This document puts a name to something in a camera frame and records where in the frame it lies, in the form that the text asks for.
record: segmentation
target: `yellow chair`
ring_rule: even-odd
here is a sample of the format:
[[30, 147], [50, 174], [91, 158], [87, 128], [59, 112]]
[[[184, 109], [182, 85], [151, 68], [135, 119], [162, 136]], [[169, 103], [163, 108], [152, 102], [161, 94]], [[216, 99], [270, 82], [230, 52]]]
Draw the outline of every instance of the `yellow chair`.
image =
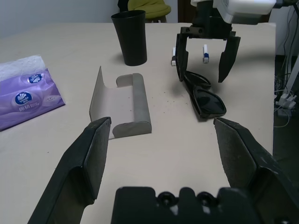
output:
[[171, 7], [166, 5], [163, 0], [129, 0], [128, 10], [145, 11], [147, 22], [167, 22], [166, 15], [171, 12]]

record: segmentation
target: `beige table surface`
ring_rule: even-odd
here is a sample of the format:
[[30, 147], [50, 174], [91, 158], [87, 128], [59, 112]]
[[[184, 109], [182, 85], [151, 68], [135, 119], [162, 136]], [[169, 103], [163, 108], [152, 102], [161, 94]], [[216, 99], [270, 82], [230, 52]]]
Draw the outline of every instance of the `beige table surface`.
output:
[[[88, 109], [100, 65], [104, 81], [116, 87], [120, 75], [144, 77], [152, 134], [109, 141], [105, 172], [95, 204], [82, 224], [109, 224], [115, 191], [150, 186], [156, 194], [178, 195], [229, 186], [222, 168], [213, 121], [198, 122], [189, 97], [171, 67], [171, 51], [181, 26], [146, 24], [148, 61], [123, 62], [112, 23], [50, 24], [0, 40], [0, 63], [40, 54], [66, 106], [0, 133], [0, 222], [27, 223], [64, 151], [90, 122]], [[272, 153], [275, 27], [235, 25], [241, 37], [237, 60], [219, 84], [222, 40], [188, 40], [188, 70], [207, 77], [227, 107], [224, 118], [247, 127]], [[202, 63], [208, 44], [210, 63]]]

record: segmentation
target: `black cup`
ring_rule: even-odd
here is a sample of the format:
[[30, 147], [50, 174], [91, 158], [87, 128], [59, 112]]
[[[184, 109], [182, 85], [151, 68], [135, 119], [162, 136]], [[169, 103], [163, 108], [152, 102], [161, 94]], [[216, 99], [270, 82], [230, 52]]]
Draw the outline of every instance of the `black cup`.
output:
[[133, 10], [111, 16], [125, 64], [136, 66], [147, 61], [145, 11]]

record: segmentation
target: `black sunglasses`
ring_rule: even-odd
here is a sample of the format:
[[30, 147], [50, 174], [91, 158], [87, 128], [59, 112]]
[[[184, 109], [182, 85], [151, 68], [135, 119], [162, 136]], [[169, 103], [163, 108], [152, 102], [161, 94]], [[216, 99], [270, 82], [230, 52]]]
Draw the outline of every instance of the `black sunglasses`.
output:
[[201, 118], [215, 118], [226, 114], [226, 107], [221, 98], [209, 91], [212, 85], [207, 78], [186, 71], [184, 83], [192, 105]]

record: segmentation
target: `tissue pack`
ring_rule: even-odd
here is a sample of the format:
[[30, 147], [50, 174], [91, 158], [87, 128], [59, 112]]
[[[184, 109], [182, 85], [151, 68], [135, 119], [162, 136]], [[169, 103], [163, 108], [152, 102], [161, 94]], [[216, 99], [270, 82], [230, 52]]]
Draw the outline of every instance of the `tissue pack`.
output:
[[63, 105], [48, 69], [0, 81], [0, 131]]

